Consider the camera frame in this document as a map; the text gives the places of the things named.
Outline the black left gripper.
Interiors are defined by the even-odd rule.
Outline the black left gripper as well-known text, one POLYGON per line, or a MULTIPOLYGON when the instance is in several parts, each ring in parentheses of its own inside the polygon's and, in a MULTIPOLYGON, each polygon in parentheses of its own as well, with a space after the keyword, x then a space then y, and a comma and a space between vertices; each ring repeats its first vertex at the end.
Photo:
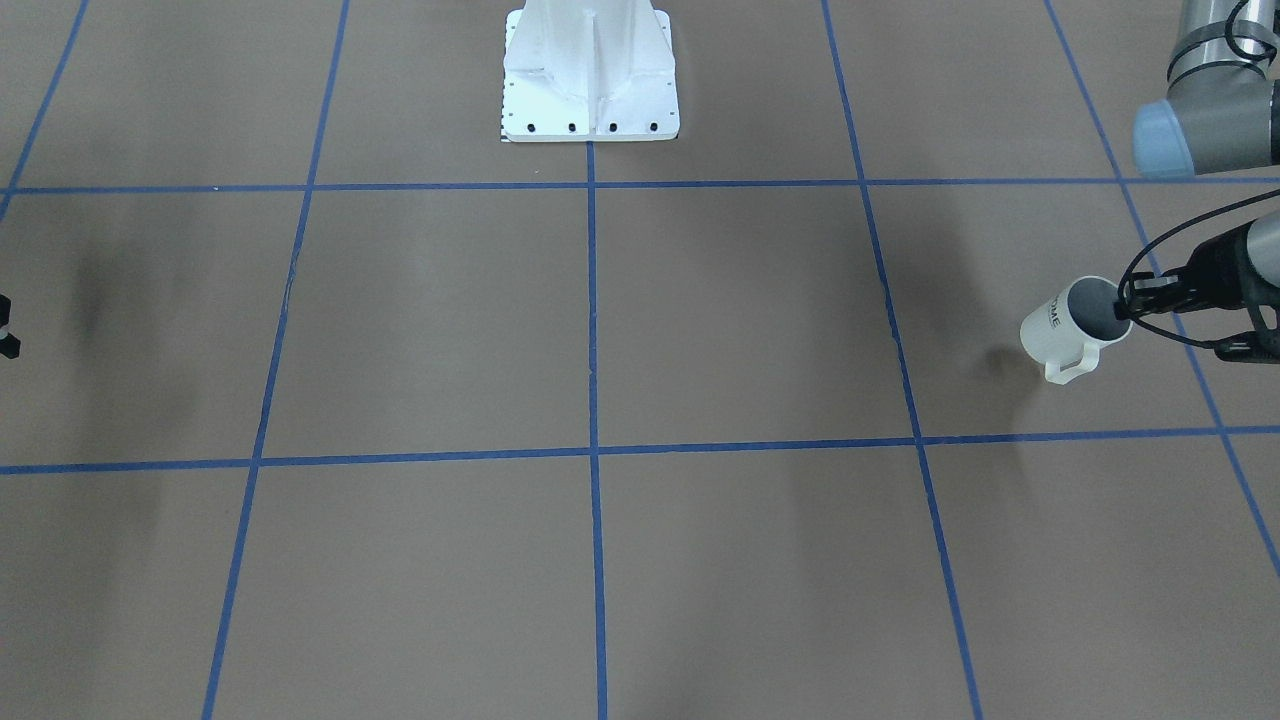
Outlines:
POLYGON ((1117 287, 1114 314, 1138 323, 1153 315, 1208 309, 1277 307, 1279 231, 1276 225, 1239 225, 1198 246, 1176 272, 1135 272, 1117 287))

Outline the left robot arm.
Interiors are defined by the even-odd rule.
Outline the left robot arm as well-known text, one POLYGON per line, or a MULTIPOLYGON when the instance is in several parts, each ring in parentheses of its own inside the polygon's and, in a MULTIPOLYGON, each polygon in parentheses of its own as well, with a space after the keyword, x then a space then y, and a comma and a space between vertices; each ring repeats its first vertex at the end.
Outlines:
MULTIPOLYGON (((1277 165, 1277 3, 1185 1, 1164 99, 1132 132, 1140 177, 1152 181, 1277 165)), ((1277 214, 1201 245, 1152 290, 1123 281, 1119 316, 1277 306, 1277 214)))

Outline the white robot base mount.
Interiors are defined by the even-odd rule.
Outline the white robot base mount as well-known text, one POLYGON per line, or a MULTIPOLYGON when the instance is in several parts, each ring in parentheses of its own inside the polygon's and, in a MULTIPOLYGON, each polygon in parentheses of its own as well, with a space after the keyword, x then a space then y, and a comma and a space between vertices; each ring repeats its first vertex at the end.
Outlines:
POLYGON ((649 1, 526 1, 504 22, 500 140, 678 137, 669 14, 649 1))

